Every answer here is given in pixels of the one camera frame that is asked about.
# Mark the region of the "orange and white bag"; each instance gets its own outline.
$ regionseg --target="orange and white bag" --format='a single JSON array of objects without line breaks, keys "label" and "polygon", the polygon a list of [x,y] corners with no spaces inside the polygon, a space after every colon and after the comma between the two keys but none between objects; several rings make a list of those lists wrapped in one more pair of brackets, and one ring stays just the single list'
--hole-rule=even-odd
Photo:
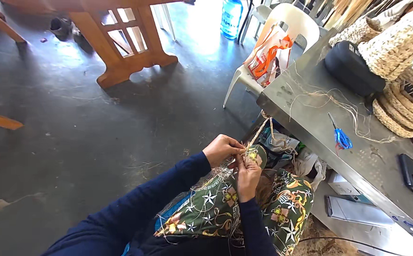
[{"label": "orange and white bag", "polygon": [[262,44],[255,46],[243,65],[255,80],[266,87],[288,67],[292,41],[280,26],[274,26]]}]

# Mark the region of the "white box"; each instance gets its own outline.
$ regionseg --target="white box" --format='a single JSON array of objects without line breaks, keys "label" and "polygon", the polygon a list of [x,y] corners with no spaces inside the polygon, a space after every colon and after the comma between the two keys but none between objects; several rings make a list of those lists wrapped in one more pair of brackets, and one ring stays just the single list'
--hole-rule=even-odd
[{"label": "white box", "polygon": [[339,173],[333,172],[328,182],[330,187],[340,195],[361,195],[344,177]]}]

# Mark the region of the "black cable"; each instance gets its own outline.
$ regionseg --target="black cable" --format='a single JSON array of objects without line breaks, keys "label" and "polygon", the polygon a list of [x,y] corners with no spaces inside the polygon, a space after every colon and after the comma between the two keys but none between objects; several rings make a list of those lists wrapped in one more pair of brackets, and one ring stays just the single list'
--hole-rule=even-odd
[{"label": "black cable", "polygon": [[251,12],[251,7],[252,7],[252,0],[249,0],[249,8],[247,9],[247,14],[246,14],[246,17],[244,18],[243,26],[241,26],[240,33],[238,34],[237,44],[240,44],[241,33],[243,32],[243,28],[246,25],[246,21],[249,18],[249,13]]},{"label": "black cable", "polygon": [[365,243],[362,243],[362,242],[358,242],[358,241],[355,241],[355,240],[352,240],[352,239],[347,239],[347,238],[342,238],[342,237],[328,237],[328,236],[309,237],[309,238],[301,239],[300,242],[307,241],[307,240],[312,240],[312,239],[339,239],[339,240],[345,240],[345,241],[357,243],[357,244],[360,244],[360,245],[364,245],[364,246],[367,246],[367,247],[371,247],[371,248],[374,248],[376,250],[380,250],[382,252],[386,252],[386,253],[390,253],[390,254],[394,254],[394,255],[398,255],[398,256],[405,256],[405,255],[393,253],[393,252],[390,252],[390,251],[386,251],[384,249],[381,249],[381,248],[378,248],[378,247],[375,247],[375,246],[371,246],[371,245],[368,245],[368,244],[365,244]]}]

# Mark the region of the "metal table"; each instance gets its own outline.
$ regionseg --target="metal table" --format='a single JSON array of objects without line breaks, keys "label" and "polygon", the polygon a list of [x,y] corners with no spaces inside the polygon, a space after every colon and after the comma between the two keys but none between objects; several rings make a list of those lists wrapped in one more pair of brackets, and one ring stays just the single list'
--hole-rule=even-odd
[{"label": "metal table", "polygon": [[[367,136],[375,140],[395,136],[378,119],[366,113],[363,98],[347,90],[326,71],[322,60],[331,49],[328,39],[335,33],[335,30],[329,31],[267,86],[257,104],[413,234],[413,193],[404,185],[397,161],[402,153],[413,158],[412,142],[398,137],[390,143],[378,143],[358,137],[351,113],[328,101],[327,96],[306,95],[329,91],[337,101],[356,106],[362,114],[358,120],[359,131],[369,132]],[[352,149],[339,150],[338,155],[328,112],[353,143]]]}]

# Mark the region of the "person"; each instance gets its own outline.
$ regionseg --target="person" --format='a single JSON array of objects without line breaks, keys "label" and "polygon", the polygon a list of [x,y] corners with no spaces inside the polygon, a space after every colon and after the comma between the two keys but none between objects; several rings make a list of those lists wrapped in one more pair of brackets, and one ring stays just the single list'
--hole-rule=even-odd
[{"label": "person", "polygon": [[[290,255],[312,206],[310,185],[289,173],[275,174],[272,195],[264,200],[271,214],[262,212],[256,200],[262,162],[266,162],[261,150],[246,151],[237,140],[221,134],[200,153],[89,215],[42,255],[119,256],[125,247],[126,255]],[[231,155],[235,158],[228,166],[231,175],[215,175],[191,190],[165,223],[154,219],[177,195]],[[154,235],[137,246],[131,242],[148,227]]]}]

